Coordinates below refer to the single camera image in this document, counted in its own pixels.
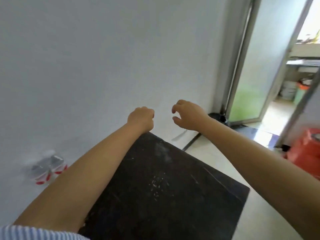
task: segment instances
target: blue striped shirt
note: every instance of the blue striped shirt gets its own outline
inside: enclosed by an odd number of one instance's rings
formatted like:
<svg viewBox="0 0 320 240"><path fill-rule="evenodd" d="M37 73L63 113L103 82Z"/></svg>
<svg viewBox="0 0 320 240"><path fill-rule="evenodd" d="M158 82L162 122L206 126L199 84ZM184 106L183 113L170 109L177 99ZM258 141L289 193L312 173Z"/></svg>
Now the blue striped shirt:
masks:
<svg viewBox="0 0 320 240"><path fill-rule="evenodd" d="M28 226L7 225L0 227L1 240L89 240L72 232L56 232Z"/></svg>

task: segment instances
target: doorway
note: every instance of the doorway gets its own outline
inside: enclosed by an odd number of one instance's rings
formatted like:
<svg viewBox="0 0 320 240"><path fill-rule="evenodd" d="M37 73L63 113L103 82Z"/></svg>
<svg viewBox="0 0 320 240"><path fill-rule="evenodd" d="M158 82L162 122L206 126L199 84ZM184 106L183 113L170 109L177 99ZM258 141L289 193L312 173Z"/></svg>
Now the doorway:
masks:
<svg viewBox="0 0 320 240"><path fill-rule="evenodd" d="M318 13L319 7L320 0L259 0L255 7L258 11L250 18L251 30L247 31L225 109L234 128L244 125L270 133L271 137L281 135L306 92L306 84L300 87L297 82L301 78L311 80L320 64L314 63L314 57L292 60L297 41L315 42L319 37L320 31L314 32L314 37L303 34L305 26L310 27L309 17Z"/></svg>

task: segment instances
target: table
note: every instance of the table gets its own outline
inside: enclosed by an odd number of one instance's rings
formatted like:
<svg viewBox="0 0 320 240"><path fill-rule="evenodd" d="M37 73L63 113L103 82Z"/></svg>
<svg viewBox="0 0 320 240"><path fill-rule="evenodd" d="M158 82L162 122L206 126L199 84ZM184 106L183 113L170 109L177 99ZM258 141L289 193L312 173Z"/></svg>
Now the table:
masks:
<svg viewBox="0 0 320 240"><path fill-rule="evenodd" d="M231 240L248 194L247 186L146 133L79 233L91 240Z"/></svg>

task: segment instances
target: forearm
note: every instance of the forearm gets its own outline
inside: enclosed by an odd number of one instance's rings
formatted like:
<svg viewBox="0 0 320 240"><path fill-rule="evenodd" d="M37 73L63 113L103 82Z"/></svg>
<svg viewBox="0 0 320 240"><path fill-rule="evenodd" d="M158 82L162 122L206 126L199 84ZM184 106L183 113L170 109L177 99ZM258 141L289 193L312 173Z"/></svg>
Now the forearm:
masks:
<svg viewBox="0 0 320 240"><path fill-rule="evenodd" d="M128 124L112 133L49 185L14 224L77 232L141 134L138 127Z"/></svg>
<svg viewBox="0 0 320 240"><path fill-rule="evenodd" d="M320 234L320 182L276 153L207 118L199 132L306 239Z"/></svg>

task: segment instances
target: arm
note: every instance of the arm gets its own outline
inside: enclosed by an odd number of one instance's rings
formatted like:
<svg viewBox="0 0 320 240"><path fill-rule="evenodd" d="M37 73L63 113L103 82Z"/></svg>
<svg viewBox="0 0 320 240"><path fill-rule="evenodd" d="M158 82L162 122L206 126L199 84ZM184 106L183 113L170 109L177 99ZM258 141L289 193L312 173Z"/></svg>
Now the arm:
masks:
<svg viewBox="0 0 320 240"><path fill-rule="evenodd" d="M58 176L14 224L77 233L132 144L153 128L153 117L152 109L137 108L124 126Z"/></svg>
<svg viewBox="0 0 320 240"><path fill-rule="evenodd" d="M179 100L172 108L178 126L198 131L304 239L320 235L320 182L302 169L220 122L196 104Z"/></svg>

